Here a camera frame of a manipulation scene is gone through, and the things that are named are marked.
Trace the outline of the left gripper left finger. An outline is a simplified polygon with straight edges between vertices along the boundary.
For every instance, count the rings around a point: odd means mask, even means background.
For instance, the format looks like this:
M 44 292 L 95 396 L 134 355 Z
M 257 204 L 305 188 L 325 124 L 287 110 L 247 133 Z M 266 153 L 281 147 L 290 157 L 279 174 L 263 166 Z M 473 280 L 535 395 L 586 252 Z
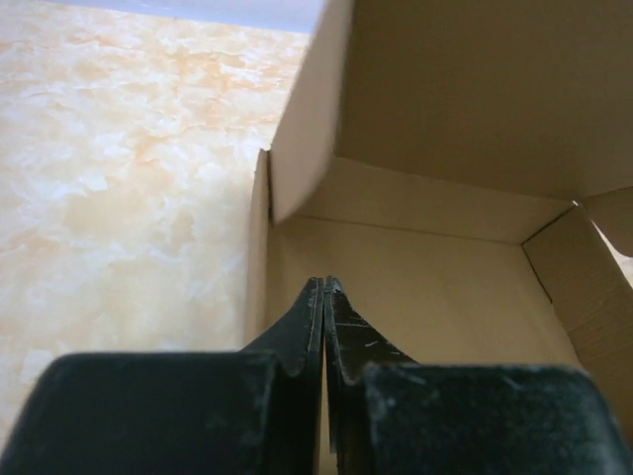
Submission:
M 39 378 L 13 474 L 314 474 L 324 284 L 234 352 L 77 353 Z

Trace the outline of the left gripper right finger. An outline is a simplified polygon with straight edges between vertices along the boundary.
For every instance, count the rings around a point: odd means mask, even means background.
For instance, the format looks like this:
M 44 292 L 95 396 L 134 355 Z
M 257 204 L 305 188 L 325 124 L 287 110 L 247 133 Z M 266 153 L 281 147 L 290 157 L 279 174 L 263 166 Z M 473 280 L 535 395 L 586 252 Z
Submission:
M 323 291 L 329 445 L 341 474 L 624 474 L 599 391 L 560 365 L 421 364 Z

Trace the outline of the brown cardboard box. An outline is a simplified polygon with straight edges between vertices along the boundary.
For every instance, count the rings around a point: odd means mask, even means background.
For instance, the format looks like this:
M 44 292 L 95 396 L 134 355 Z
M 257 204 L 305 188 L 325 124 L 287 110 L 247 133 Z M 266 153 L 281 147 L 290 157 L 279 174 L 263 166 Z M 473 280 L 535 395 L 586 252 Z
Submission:
M 245 332 L 312 278 L 421 364 L 560 365 L 632 470 L 632 5 L 329 1 L 249 217 Z

